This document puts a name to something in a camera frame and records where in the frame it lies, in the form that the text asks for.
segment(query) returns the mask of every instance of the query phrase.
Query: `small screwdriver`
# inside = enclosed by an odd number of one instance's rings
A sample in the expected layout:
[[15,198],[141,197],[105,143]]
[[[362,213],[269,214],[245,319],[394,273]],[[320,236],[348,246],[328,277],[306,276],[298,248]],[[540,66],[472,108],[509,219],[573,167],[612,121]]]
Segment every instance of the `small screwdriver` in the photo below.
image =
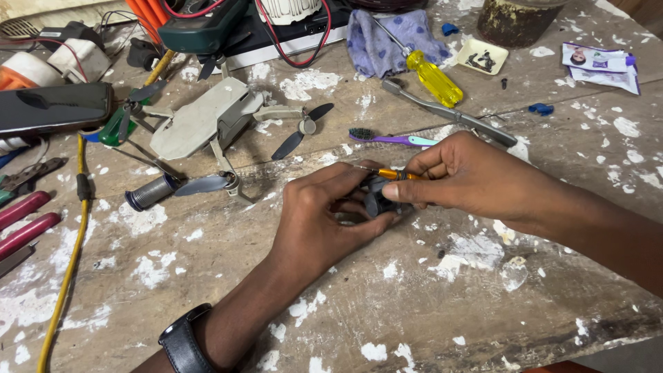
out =
[[407,62],[408,68],[416,70],[419,80],[426,88],[447,108],[454,107],[463,99],[463,91],[460,90],[440,69],[426,62],[424,53],[421,50],[412,50],[408,46],[401,44],[394,35],[392,35],[377,19],[373,19],[382,30],[402,49],[403,57]]
[[370,171],[371,173],[373,173],[375,175],[382,176],[385,179],[389,179],[389,180],[396,180],[396,181],[407,180],[407,179],[410,179],[410,180],[426,180],[421,176],[413,175],[411,173],[407,173],[405,171],[400,171],[400,170],[374,169],[372,167],[364,167],[364,166],[359,166],[359,165],[354,165],[354,166],[359,168],[359,169],[368,170],[368,171]]

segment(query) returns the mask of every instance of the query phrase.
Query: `wooden workbench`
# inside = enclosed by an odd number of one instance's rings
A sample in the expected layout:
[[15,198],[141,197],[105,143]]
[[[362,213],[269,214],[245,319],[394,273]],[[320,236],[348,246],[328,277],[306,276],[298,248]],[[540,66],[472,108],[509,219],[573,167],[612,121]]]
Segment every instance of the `wooden workbench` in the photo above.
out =
[[[452,50],[468,35],[477,37],[480,8],[465,5],[470,3],[481,1],[430,3],[430,28]],[[496,76],[462,66],[446,66],[444,72],[465,92],[460,110],[506,119],[488,121],[518,136],[512,153],[661,222],[663,42],[619,11],[608,11],[605,0],[598,4],[567,5],[535,46],[511,50]],[[444,38],[444,22],[465,35]],[[130,30],[114,29],[109,45],[117,47]],[[642,96],[596,84],[574,86],[560,62],[564,41],[632,52]],[[539,46],[554,54],[531,55]],[[113,82],[118,98],[147,77],[126,65],[125,53],[104,78]],[[196,83],[191,77],[199,67],[192,58],[176,58],[155,105],[176,110],[219,81],[213,76]],[[322,84],[327,88],[304,90],[310,100],[286,99],[284,90],[292,96],[293,87],[302,87],[298,82],[321,74],[331,74]],[[194,305],[221,299],[270,250],[288,179],[334,161],[374,159],[400,167],[420,150],[356,144],[347,138],[349,127],[380,134],[419,131],[435,139],[462,129],[394,97],[376,78],[358,79],[344,43],[325,48],[303,72],[273,60],[232,75],[256,92],[271,93],[278,104],[311,109],[333,102],[335,108],[317,134],[282,161],[270,156],[295,130],[293,119],[254,127],[236,142],[229,158],[245,192],[258,198],[251,208],[219,191],[168,198],[147,212],[134,212],[123,192],[157,175],[100,144],[88,144],[86,164],[97,200],[52,351],[53,372],[129,371],[160,348],[157,337],[174,319]],[[427,97],[414,73],[399,77],[409,92]],[[502,78],[509,79],[506,90]],[[536,102],[555,105],[554,114],[529,113],[527,106]],[[149,144],[142,129],[132,138]],[[22,169],[35,154],[35,149],[24,153],[3,173]],[[0,372],[34,371],[78,229],[76,137],[52,136],[47,156],[70,158],[38,183],[56,196],[2,238],[44,212],[60,212],[63,221],[40,237],[35,255],[0,279]],[[170,164],[189,177],[218,170],[209,150]],[[440,250],[446,259],[438,259]],[[524,264],[514,264],[515,257]],[[263,333],[244,371],[520,371],[661,335],[662,304],[573,250],[494,220],[429,208],[407,216],[307,289]]]

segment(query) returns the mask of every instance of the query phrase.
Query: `purple cloth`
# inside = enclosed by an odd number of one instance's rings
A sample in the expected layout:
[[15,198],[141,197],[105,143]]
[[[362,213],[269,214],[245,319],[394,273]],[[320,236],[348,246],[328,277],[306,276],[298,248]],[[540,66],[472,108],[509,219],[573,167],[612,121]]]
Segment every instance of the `purple cloth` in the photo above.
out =
[[[378,20],[398,41],[412,50],[421,50],[426,61],[439,65],[449,55],[443,42],[433,38],[423,10]],[[376,25],[366,11],[354,10],[347,24],[347,52],[355,70],[370,78],[384,79],[406,71],[400,47]]]

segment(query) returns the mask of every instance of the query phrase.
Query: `small tray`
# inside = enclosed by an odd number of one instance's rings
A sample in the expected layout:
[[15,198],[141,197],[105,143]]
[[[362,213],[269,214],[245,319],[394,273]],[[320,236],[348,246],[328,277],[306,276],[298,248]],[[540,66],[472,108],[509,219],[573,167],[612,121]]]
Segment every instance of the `small tray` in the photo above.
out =
[[[474,58],[474,61],[477,61],[479,57],[481,57],[486,52],[490,52],[490,57],[493,59],[493,61],[495,61],[492,72],[486,72],[480,68],[476,68],[465,63],[472,54],[478,53],[478,55]],[[458,52],[458,55],[456,55],[456,62],[462,66],[476,70],[478,72],[482,72],[484,74],[497,75],[499,70],[502,68],[502,65],[504,64],[504,61],[507,60],[508,55],[508,50],[497,45],[488,44],[487,42],[483,42],[477,39],[468,39],[465,41],[465,45],[463,45],[463,48],[461,48],[460,52]]]

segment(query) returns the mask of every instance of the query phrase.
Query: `hand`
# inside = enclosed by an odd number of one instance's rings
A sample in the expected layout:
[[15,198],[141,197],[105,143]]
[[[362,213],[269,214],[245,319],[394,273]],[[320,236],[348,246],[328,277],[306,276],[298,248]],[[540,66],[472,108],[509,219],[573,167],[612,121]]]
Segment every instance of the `hand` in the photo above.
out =
[[460,131],[414,156],[405,171],[429,181],[385,185],[391,200],[426,208],[427,202],[502,220],[524,233],[539,231],[539,215],[570,186],[467,131]]
[[[372,161],[361,164],[379,167]],[[365,192],[357,186],[367,175],[366,170],[338,162],[290,181],[283,190],[281,221],[270,259],[313,281],[394,224],[395,212],[375,219],[366,213],[361,202]],[[368,221],[343,225],[334,218],[336,212],[360,214]]]

